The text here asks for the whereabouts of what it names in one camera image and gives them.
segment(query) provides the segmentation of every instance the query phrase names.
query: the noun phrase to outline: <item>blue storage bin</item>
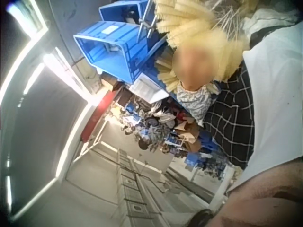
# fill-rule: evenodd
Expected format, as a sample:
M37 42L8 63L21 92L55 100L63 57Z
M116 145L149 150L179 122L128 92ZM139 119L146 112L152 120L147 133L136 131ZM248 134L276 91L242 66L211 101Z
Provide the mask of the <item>blue storage bin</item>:
M208 142L208 143L202 143L202 147L209 149L211 151L215 151L219 149L219 146L213 142Z
M138 30L135 24L99 21L74 39L92 66L132 84L148 54L146 30L137 43Z
M134 12L135 18L142 19L147 2L148 0L117 1L112 4L101 6L99 8L99 13L104 21L127 22L126 18L129 12ZM155 16L154 12L155 8L153 4L150 13L146 15L146 21L152 22Z
M200 159L201 159L200 153L188 153L184 162L187 165L195 167L196 164L198 164L198 162L200 161Z
M202 143L208 143L212 141L212 135L210 132L206 131L206 130L201 130L199 133L199 140Z

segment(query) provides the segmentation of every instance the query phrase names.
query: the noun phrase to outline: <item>plaid shirt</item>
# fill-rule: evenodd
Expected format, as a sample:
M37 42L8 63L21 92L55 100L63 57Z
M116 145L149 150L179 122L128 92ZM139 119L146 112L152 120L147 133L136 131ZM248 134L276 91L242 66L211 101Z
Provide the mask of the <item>plaid shirt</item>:
M244 61L221 83L216 102L208 109L204 128L211 132L229 161L244 169L254 148L254 108L249 75Z

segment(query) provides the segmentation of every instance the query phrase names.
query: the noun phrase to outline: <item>white sleeve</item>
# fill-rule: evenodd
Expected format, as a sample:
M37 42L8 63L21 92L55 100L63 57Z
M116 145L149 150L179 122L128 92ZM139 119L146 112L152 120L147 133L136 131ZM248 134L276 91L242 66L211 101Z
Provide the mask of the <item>white sleeve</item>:
M279 29L243 54L252 89L255 145L248 167L229 190L303 156L303 23Z

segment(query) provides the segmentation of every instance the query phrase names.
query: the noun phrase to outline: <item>white label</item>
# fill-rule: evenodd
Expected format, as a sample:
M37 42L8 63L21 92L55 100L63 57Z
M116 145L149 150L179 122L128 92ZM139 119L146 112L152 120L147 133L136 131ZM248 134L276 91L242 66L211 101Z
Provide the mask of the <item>white label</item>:
M108 28L104 29L102 31L103 34L111 34L113 31L115 31L117 28L119 28L118 26L114 26L114 25L111 25L109 26Z

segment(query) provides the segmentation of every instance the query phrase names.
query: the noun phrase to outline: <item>person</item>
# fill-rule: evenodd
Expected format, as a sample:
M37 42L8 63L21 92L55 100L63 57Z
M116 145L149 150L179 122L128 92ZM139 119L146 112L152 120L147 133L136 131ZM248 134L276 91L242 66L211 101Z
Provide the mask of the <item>person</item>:
M228 200L188 227L303 224L303 22L268 34L243 53L251 83L254 148Z
M159 122L157 126L149 125L147 135L144 135L139 139L138 145L142 150L147 150L149 148L151 152L155 152L157 148L163 144L169 134L170 128L167 124Z
M254 145L253 99L245 62L226 82L217 83L217 96L206 88L215 74L207 49L182 44L175 51L174 65L180 79L178 101L211 133L229 161L244 169Z

